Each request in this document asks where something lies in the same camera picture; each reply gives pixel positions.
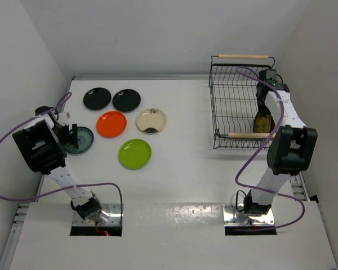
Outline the lime green plate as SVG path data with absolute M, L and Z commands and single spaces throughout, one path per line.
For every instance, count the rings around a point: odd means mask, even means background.
M 118 153 L 120 163 L 131 170 L 146 166 L 151 157 L 152 149 L 143 139 L 131 139 L 125 142 Z

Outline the black plate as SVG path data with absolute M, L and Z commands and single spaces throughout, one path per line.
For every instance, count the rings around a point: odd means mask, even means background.
M 101 110 L 107 107 L 112 99 L 109 90 L 102 87 L 93 88 L 83 96 L 83 104 L 90 110 Z
M 120 90 L 113 97 L 114 108 L 123 113 L 135 110 L 140 102 L 141 96 L 134 89 Z

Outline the blue green patterned plate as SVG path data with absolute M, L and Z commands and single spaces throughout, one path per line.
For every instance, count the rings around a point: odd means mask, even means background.
M 78 148 L 73 145 L 66 145 L 64 149 L 67 153 L 79 155 L 86 152 L 94 142 L 94 134 L 87 127 L 78 127 Z

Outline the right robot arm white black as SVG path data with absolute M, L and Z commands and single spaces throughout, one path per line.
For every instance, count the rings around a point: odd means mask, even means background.
M 255 73 L 240 66 L 237 73 L 257 82 L 256 98 L 258 110 L 269 113 L 275 127 L 265 141 L 240 168 L 243 172 L 258 153 L 269 144 L 266 156 L 267 169 L 256 186 L 248 186 L 243 206 L 236 211 L 249 216 L 265 215 L 272 208 L 275 196 L 282 196 L 280 189 L 293 176 L 308 169 L 313 156 L 318 132 L 309 128 L 298 116 L 292 102 L 290 90 L 284 83 L 276 81 L 276 71 L 266 69 Z

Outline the brown patterned plate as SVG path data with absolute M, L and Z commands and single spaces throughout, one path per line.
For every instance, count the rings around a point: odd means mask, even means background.
M 255 133 L 271 133 L 275 127 L 275 122 L 270 113 L 257 113 L 253 122 Z

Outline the orange plate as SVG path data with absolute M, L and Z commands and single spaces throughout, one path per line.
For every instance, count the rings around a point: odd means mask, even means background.
M 100 116 L 96 123 L 99 135 L 114 138 L 123 133 L 127 127 L 126 117 L 119 111 L 108 111 Z

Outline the beige floral plate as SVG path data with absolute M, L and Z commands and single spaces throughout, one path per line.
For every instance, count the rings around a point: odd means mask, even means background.
M 145 109 L 136 118 L 136 126 L 145 134 L 155 134 L 162 131 L 166 123 L 166 114 L 157 108 Z

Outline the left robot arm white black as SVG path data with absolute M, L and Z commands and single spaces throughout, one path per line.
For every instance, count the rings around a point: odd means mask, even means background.
M 65 146 L 78 147 L 78 127 L 67 124 L 68 116 L 50 112 L 48 106 L 35 110 L 35 117 L 12 137 L 26 164 L 33 172 L 53 179 L 70 197 L 70 206 L 83 220 L 103 225 L 108 214 L 99 198 L 81 182 L 66 163 Z

